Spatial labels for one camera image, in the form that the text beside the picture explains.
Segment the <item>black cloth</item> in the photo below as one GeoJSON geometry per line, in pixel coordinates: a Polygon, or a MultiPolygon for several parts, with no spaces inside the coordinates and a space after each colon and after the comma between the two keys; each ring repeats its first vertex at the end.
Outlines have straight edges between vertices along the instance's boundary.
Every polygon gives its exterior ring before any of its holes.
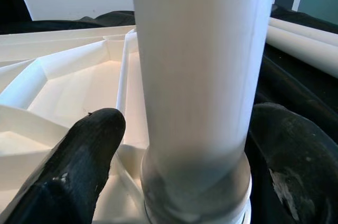
{"type": "Polygon", "coordinates": [[[0,0],[0,25],[30,20],[24,0],[0,0]]]}
{"type": "Polygon", "coordinates": [[[95,19],[86,16],[76,21],[33,21],[2,24],[0,25],[0,35],[128,25],[135,25],[134,12],[115,11],[100,15],[95,19]]]}
{"type": "MultiPolygon", "coordinates": [[[[271,16],[338,33],[278,6],[271,16]]],[[[336,78],[266,44],[245,149],[252,224],[338,223],[337,87],[336,78]]]]}

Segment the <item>white plastic structure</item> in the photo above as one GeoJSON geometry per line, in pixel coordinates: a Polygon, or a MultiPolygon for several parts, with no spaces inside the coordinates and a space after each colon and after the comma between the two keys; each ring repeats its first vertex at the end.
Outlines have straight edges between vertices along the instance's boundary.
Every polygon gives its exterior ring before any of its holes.
{"type": "Polygon", "coordinates": [[[139,167],[148,131],[137,36],[128,33],[132,28],[0,36],[21,47],[8,50],[0,45],[0,63],[9,59],[4,51],[31,58],[0,67],[0,213],[75,120],[95,109],[116,107],[127,127],[93,223],[147,222],[139,167]],[[92,37],[92,43],[76,46],[78,39],[92,37]],[[58,43],[59,52],[44,54],[46,42],[58,43]],[[67,50],[72,42],[75,47],[67,50]]]}
{"type": "Polygon", "coordinates": [[[272,0],[134,0],[152,223],[250,222],[243,153],[272,0]]]}
{"type": "Polygon", "coordinates": [[[330,36],[333,37],[331,41],[329,41],[329,39],[324,39],[323,41],[327,41],[322,42],[277,27],[269,26],[266,42],[273,47],[338,78],[338,46],[328,44],[328,42],[333,43],[332,41],[334,41],[334,38],[337,35],[330,36]]]}

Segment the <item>white pipe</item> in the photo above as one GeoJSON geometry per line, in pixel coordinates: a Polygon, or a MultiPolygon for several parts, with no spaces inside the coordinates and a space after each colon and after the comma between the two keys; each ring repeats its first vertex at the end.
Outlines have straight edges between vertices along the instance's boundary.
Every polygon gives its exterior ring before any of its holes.
{"type": "Polygon", "coordinates": [[[299,24],[282,21],[275,18],[270,18],[269,26],[277,27],[297,35],[302,35],[306,38],[311,38],[317,41],[338,46],[338,35],[327,31],[317,30],[312,27],[306,27],[299,24]]]}
{"type": "Polygon", "coordinates": [[[338,46],[269,26],[266,42],[338,78],[338,46]]]}
{"type": "Polygon", "coordinates": [[[242,154],[271,3],[134,0],[150,136],[143,189],[155,221],[243,221],[250,169],[242,154]],[[217,187],[224,180],[229,186],[217,187]],[[220,219],[225,203],[232,208],[220,219]]]}

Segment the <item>white pvc pipe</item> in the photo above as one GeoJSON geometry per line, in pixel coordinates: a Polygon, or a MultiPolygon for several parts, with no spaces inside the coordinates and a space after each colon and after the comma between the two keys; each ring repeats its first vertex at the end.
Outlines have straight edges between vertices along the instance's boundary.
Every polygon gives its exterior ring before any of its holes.
{"type": "Polygon", "coordinates": [[[321,41],[327,44],[338,46],[338,35],[327,31],[317,30],[312,27],[306,27],[299,24],[270,18],[269,26],[276,27],[297,35],[321,41]]]}
{"type": "Polygon", "coordinates": [[[176,210],[198,205],[187,198],[215,186],[243,153],[271,3],[134,0],[148,154],[176,210]]]}
{"type": "Polygon", "coordinates": [[[269,26],[266,42],[338,78],[338,46],[269,26]]]}

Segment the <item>white plastic tray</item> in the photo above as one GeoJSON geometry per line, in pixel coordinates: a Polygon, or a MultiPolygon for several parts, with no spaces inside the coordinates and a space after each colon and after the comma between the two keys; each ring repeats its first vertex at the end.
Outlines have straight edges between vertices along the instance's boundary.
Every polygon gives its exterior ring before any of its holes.
{"type": "MultiPolygon", "coordinates": [[[[76,37],[94,35],[92,30],[86,31],[76,31],[76,37]]],[[[101,31],[110,37],[101,36],[102,41],[70,50],[60,45],[57,53],[42,57],[39,53],[33,60],[0,67],[0,119],[4,121],[0,127],[0,212],[75,121],[87,112],[117,107],[127,122],[124,142],[113,158],[93,223],[145,221],[139,168],[148,132],[136,33],[125,36],[121,29],[113,35],[106,29],[101,31]]],[[[56,40],[62,36],[59,44],[66,44],[69,33],[24,35],[31,44],[53,42],[44,38],[47,35],[56,40]]],[[[24,39],[14,35],[0,37],[0,42],[17,45],[24,39]]],[[[27,49],[23,52],[33,54],[38,45],[32,45],[31,50],[28,43],[22,47],[27,49]]],[[[0,53],[0,62],[6,59],[0,53]]]]}
{"type": "Polygon", "coordinates": [[[0,35],[0,67],[102,40],[123,41],[134,27],[0,35]]]}

